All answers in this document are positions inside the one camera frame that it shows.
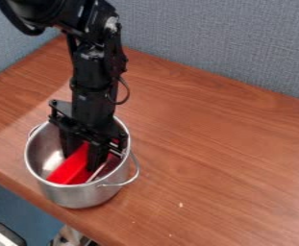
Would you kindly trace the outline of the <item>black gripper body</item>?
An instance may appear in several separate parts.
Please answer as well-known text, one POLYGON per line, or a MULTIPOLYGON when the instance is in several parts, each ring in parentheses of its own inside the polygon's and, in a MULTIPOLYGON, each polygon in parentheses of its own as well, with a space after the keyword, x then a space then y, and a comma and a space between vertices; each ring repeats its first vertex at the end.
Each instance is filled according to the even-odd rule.
POLYGON ((71 128, 79 132, 83 142, 105 143, 119 152, 125 146, 128 133, 115 119, 115 87, 101 90, 72 90, 72 101, 51 100, 49 123, 57 129, 71 128))

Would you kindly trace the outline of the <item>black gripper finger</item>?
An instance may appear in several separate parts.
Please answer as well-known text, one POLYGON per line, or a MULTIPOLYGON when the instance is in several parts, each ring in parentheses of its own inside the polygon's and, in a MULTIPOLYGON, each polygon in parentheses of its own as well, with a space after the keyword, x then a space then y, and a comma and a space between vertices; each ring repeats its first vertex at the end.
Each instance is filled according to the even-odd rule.
POLYGON ((105 143, 91 142, 87 151, 87 165, 85 169, 93 172, 101 163, 107 160, 109 154, 109 147, 105 143))
POLYGON ((61 128, 59 130, 59 137, 63 155, 64 158, 68 158, 83 145, 83 139, 79 132, 71 128, 61 128))

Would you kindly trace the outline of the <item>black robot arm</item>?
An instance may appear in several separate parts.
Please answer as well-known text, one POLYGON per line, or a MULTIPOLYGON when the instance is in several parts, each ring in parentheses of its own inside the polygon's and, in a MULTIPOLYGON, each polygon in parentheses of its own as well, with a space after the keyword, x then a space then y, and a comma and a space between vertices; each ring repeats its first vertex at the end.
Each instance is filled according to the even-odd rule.
POLYGON ((72 100, 49 102, 49 123, 59 129, 65 156, 88 144, 85 169, 93 171, 109 151, 124 148, 127 138, 115 121, 116 106, 127 102, 116 98, 127 71, 116 8, 107 0, 0 0, 0 11, 28 36, 49 27, 65 35, 72 100))

